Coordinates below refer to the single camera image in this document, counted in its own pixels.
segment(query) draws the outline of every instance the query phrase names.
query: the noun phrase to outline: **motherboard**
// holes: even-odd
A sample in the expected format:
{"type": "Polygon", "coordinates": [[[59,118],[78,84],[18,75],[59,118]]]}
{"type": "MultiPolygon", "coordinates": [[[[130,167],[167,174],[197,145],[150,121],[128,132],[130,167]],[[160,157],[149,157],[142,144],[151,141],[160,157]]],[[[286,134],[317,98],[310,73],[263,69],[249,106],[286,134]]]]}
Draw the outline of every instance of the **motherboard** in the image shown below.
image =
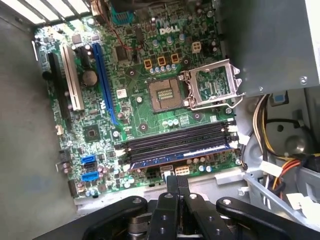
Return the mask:
{"type": "Polygon", "coordinates": [[[91,9],[35,33],[71,195],[236,167],[235,86],[212,3],[91,9]]]}

